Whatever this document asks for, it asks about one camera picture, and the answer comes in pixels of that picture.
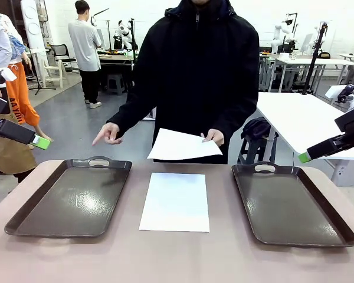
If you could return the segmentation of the person's right hand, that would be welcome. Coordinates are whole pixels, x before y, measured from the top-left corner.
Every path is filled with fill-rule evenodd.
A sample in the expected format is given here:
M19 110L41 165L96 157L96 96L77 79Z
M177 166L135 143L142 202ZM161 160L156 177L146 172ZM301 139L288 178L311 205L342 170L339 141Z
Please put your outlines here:
M119 131L120 129L117 124L106 123L93 140L92 146L95 146L100 141L111 145L120 144L122 142L122 138L119 137Z

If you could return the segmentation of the person's left hand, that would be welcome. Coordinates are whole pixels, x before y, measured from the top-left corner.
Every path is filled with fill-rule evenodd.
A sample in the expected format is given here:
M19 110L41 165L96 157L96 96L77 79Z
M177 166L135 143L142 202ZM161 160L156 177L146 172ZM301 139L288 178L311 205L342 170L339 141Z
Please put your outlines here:
M201 137L203 142L213 141L218 147L225 143L223 133L217 129L209 129L207 135L201 133Z

